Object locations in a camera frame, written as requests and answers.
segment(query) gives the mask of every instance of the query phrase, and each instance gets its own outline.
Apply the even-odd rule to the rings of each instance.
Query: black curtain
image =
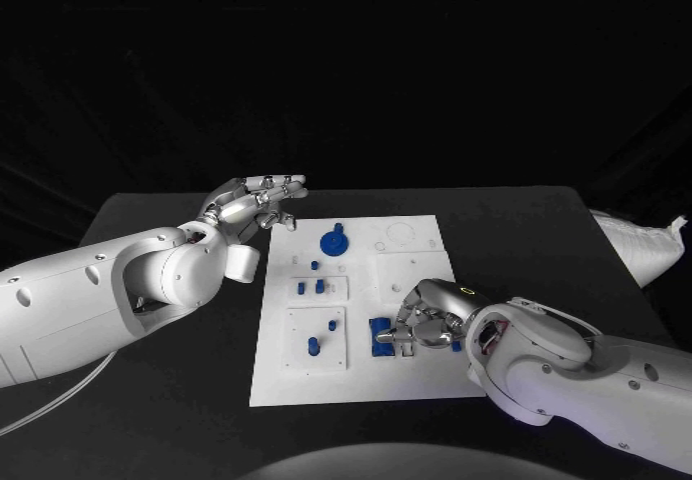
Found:
[[[6,14],[0,268],[77,246],[117,192],[267,173],[571,185],[663,225],[689,209],[686,10],[524,3]]]

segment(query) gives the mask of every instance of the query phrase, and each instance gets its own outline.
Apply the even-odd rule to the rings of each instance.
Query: white platform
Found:
[[[320,238],[338,222],[349,249],[329,257]],[[319,278],[325,294],[313,294]],[[301,219],[293,233],[273,228],[250,406],[485,396],[466,376],[464,352],[415,345],[412,358],[400,351],[372,357],[369,319],[394,322],[424,278],[454,281],[434,216]],[[310,282],[304,296],[299,280]],[[329,319],[338,319],[335,332]],[[316,357],[310,336],[322,338]]]

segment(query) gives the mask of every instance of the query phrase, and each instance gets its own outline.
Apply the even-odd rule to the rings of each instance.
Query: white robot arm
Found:
[[[32,260],[0,272],[0,388],[88,364],[189,315],[224,277],[250,283],[258,227],[296,229],[280,200],[301,175],[234,179],[198,219]]]
[[[564,417],[611,447],[692,474],[691,354],[603,335],[522,298],[493,304],[451,282],[423,280],[378,341],[444,348],[460,340],[469,377],[512,417],[536,426]]]

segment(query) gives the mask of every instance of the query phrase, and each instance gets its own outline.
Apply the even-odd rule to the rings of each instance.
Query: cable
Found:
[[[552,313],[555,313],[557,315],[560,315],[561,317],[564,317],[567,320],[571,320],[574,323],[577,323],[578,325],[581,325],[594,335],[603,335],[603,332],[601,332],[590,323],[587,323],[587,322],[585,322],[584,320],[581,320],[580,318],[573,317],[573,315],[570,315],[570,314],[565,313],[565,312],[561,312],[561,311],[557,310],[555,308],[547,307],[545,305],[541,305],[541,303],[535,302],[534,300],[526,300],[526,299],[522,298],[522,297],[515,297],[515,298],[512,298],[512,301],[526,302],[528,304],[535,305],[536,307],[542,308],[544,310],[548,310],[549,312],[552,312]]]
[[[0,437],[15,431],[17,428],[22,428],[28,423],[33,422],[39,417],[42,417],[51,410],[59,407],[79,392],[79,390],[90,384],[90,382],[97,378],[97,375],[104,370],[108,362],[113,360],[116,356],[116,352],[110,353],[108,356],[104,358],[104,361],[100,363],[97,368],[91,371],[91,373],[84,377],[82,381],[42,408],[39,408],[33,413],[30,413],[25,418],[17,420],[15,423],[10,423],[6,427],[0,429]]]

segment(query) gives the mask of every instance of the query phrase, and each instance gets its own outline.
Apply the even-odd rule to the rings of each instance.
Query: black table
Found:
[[[203,198],[116,195],[82,244],[180,225]],[[313,191],[286,208],[299,219],[437,215],[467,286],[498,300],[536,300],[607,334],[675,346],[570,188]],[[251,241],[264,258],[268,241],[268,232]],[[77,397],[0,438],[0,478],[234,478],[322,448],[392,441],[495,451],[584,478],[689,478],[604,446],[567,420],[525,425],[487,398],[251,409],[264,276],[261,263],[254,284],[227,280],[195,314],[120,351]],[[0,391],[2,420],[41,407],[91,368]]]

